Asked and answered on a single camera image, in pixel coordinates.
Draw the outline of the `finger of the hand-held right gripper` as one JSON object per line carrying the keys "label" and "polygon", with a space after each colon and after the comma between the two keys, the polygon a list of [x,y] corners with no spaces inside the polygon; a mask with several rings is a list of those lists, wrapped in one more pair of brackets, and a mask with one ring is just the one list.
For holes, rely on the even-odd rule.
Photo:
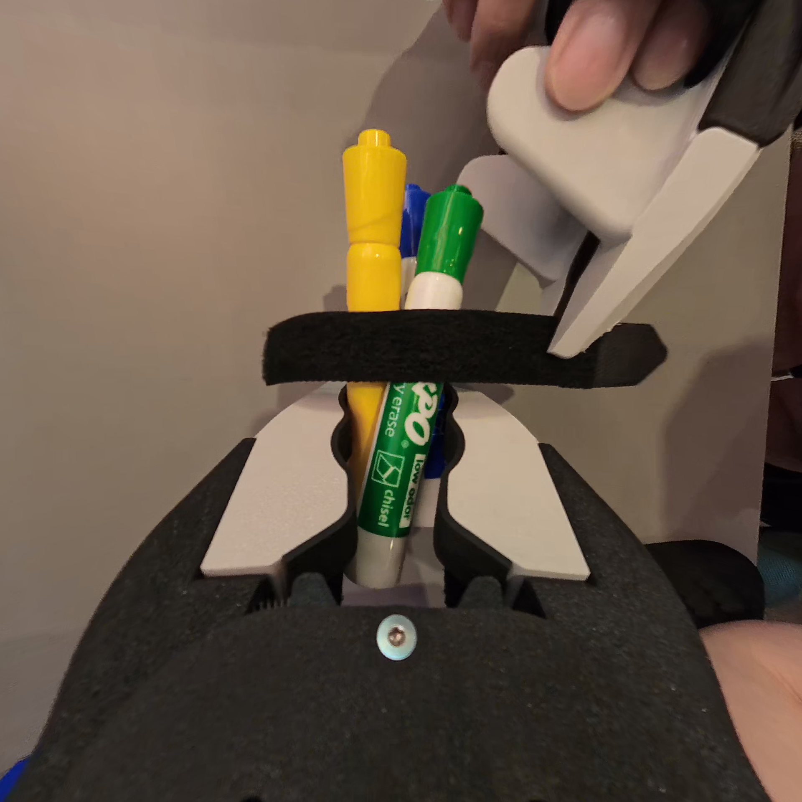
{"label": "finger of the hand-held right gripper", "polygon": [[458,183],[484,208],[482,229],[540,284],[541,314],[562,314],[596,251],[596,237],[510,155],[469,161]]}
{"label": "finger of the hand-held right gripper", "polygon": [[546,95],[548,48],[509,57],[487,95],[496,143],[599,241],[548,352],[571,358],[616,326],[717,214],[759,147],[697,126],[726,61],[691,89],[625,84],[591,112]]}

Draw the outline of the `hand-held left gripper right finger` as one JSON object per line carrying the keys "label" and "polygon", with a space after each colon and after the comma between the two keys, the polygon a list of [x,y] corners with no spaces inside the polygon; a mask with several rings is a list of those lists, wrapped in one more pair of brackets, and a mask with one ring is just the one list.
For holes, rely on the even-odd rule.
{"label": "hand-held left gripper right finger", "polygon": [[484,393],[458,389],[464,448],[444,474],[446,511],[505,558],[502,576],[585,581],[589,567],[537,438]]}

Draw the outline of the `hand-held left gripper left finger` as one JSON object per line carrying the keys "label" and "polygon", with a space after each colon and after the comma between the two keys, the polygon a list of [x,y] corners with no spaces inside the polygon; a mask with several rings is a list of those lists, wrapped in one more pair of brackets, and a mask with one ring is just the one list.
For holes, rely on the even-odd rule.
{"label": "hand-held left gripper left finger", "polygon": [[270,576],[289,583],[286,555],[346,512],[346,468],[332,435],[343,383],[326,383],[256,435],[200,570],[205,577]]}

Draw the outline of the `green dry-erase marker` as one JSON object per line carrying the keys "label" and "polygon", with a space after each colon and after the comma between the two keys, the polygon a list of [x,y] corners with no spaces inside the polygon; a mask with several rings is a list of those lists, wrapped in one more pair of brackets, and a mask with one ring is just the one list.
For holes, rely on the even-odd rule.
{"label": "green dry-erase marker", "polygon": [[[426,203],[416,273],[404,310],[457,310],[484,210],[462,185]],[[350,579],[368,589],[398,583],[406,538],[424,479],[442,383],[388,383],[358,504],[358,543]]]}

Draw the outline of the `blue dry-erase marker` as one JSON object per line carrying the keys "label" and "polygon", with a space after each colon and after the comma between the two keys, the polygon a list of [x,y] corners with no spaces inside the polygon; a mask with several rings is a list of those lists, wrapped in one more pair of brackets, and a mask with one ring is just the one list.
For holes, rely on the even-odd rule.
{"label": "blue dry-erase marker", "polygon": [[[401,306],[404,306],[406,303],[406,294],[416,274],[417,255],[424,223],[425,206],[429,197],[430,194],[425,192],[420,186],[414,184],[406,185],[399,243],[399,252],[402,257]],[[424,477],[427,480],[440,479],[445,468],[444,401],[445,396],[441,396],[431,446],[424,469]]]}

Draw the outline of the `yellow highlighter marker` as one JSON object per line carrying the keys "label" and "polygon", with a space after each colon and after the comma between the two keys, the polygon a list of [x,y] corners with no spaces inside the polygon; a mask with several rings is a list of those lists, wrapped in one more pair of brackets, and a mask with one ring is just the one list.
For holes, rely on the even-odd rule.
{"label": "yellow highlighter marker", "polygon": [[[346,226],[346,308],[349,312],[396,311],[402,290],[399,252],[404,209],[406,156],[379,129],[359,133],[343,153]],[[386,383],[348,383],[352,423],[349,462],[355,500],[363,489],[366,466],[383,405]]]}

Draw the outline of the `person's right hand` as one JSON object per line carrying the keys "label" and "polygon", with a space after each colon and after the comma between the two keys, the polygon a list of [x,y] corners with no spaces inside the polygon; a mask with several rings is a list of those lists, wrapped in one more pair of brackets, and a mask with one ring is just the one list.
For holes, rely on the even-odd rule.
{"label": "person's right hand", "polygon": [[[484,89],[525,45],[542,2],[444,1],[447,21],[468,43],[472,74]],[[570,2],[548,53],[544,85],[567,112],[584,112],[630,77],[646,91],[675,84],[697,63],[710,15],[697,1]]]}

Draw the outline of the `black padded wrist rest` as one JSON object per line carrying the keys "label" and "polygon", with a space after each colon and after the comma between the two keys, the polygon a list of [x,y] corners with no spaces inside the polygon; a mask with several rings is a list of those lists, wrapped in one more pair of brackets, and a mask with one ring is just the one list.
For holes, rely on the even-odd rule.
{"label": "black padded wrist rest", "polygon": [[646,549],[698,629],[764,620],[764,580],[739,551],[706,540],[647,544]]}

